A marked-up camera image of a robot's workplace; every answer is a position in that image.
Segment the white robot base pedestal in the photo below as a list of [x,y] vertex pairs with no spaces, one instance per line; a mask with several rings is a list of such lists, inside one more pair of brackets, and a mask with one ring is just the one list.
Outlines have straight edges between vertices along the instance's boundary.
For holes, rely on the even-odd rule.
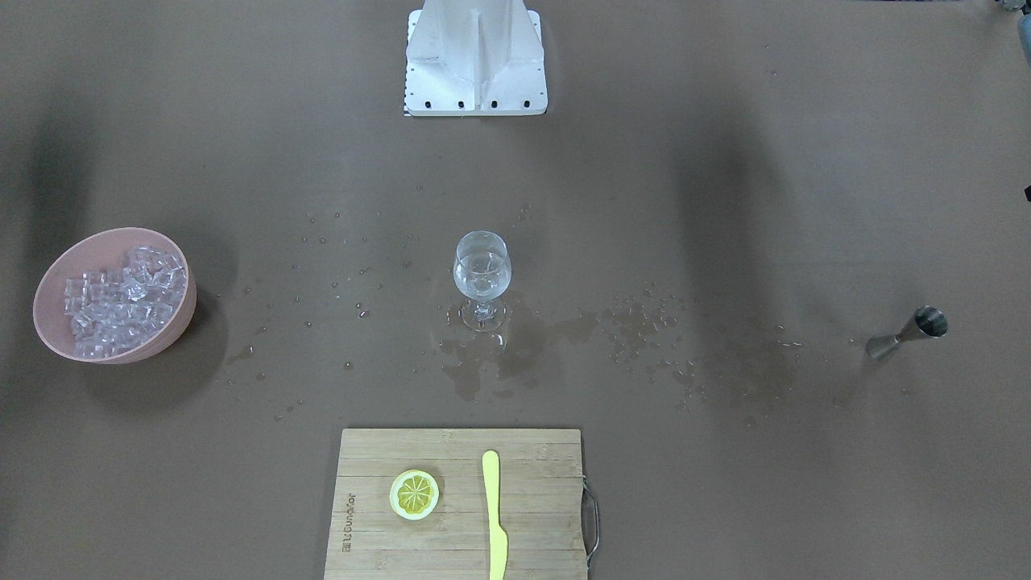
[[506,117],[548,110],[541,18],[523,1],[426,1],[406,26],[403,113]]

